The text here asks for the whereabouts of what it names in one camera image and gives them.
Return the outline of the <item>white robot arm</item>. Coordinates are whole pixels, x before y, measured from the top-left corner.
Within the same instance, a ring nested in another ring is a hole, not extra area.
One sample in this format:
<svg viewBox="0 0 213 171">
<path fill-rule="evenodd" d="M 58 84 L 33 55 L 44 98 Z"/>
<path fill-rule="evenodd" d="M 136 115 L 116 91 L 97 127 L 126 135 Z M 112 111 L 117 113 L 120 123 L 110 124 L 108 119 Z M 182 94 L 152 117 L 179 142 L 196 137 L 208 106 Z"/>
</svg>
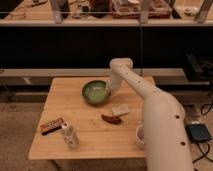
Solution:
<svg viewBox="0 0 213 171">
<path fill-rule="evenodd" d="M 107 88 L 114 94 L 121 82 L 126 81 L 143 99 L 142 128 L 148 171 L 194 171 L 183 106 L 132 68 L 130 58 L 112 59 Z"/>
</svg>

